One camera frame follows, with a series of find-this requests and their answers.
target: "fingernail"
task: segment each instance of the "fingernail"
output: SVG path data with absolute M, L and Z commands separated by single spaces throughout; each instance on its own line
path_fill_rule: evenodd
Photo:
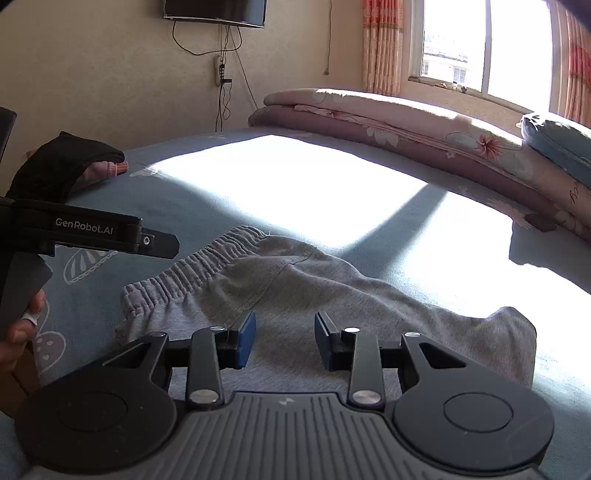
M 20 330 L 14 332 L 14 336 L 12 337 L 12 341 L 14 343 L 24 343 L 27 341 L 27 334 Z

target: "window pane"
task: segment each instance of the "window pane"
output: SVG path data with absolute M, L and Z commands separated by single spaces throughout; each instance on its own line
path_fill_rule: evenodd
M 491 0 L 492 57 L 488 93 L 548 111 L 552 27 L 544 0 Z
M 456 69 L 463 85 L 480 90 L 484 65 L 484 0 L 425 0 L 423 62 L 431 78 L 453 82 Z

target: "red flower print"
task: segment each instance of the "red flower print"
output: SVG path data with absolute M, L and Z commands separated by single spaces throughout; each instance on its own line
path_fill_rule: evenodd
M 501 146 L 495 137 L 485 137 L 484 135 L 481 135 L 478 139 L 478 150 L 487 160 L 490 160 L 491 158 L 496 160 L 501 155 Z

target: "ribbed gray panel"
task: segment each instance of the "ribbed gray panel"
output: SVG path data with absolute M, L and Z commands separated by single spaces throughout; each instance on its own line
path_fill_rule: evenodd
M 151 459 L 106 475 L 35 467 L 24 480 L 459 480 L 412 457 L 383 418 L 336 394 L 237 393 L 225 408 L 188 415 Z M 533 469 L 507 480 L 540 480 Z

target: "window sill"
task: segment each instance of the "window sill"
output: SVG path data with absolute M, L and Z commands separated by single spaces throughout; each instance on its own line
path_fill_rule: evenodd
M 474 90 L 472 88 L 467 88 L 465 92 L 462 92 L 462 90 L 460 90 L 459 88 L 458 88 L 458 90 L 453 90 L 452 87 L 454 84 L 450 83 L 450 82 L 444 82 L 443 80 L 432 79 L 431 77 L 409 77 L 408 80 L 409 80 L 409 82 L 423 83 L 425 85 L 431 85 L 431 86 L 435 86 L 437 84 L 444 83 L 445 85 L 447 85 L 447 90 L 449 90 L 450 92 L 456 92 L 460 95 L 470 95 L 472 97 L 481 98 L 483 100 L 486 100 L 487 102 L 496 103 L 497 105 L 500 105 L 504 108 L 507 108 L 509 110 L 513 110 L 514 112 L 520 113 L 521 115 L 525 115 L 526 113 L 531 113 L 531 110 L 528 110 L 527 108 L 524 108 L 520 105 L 508 102 L 507 100 L 503 100 L 502 98 L 497 98 L 492 95 L 488 95 L 486 93 L 479 92 L 478 90 Z

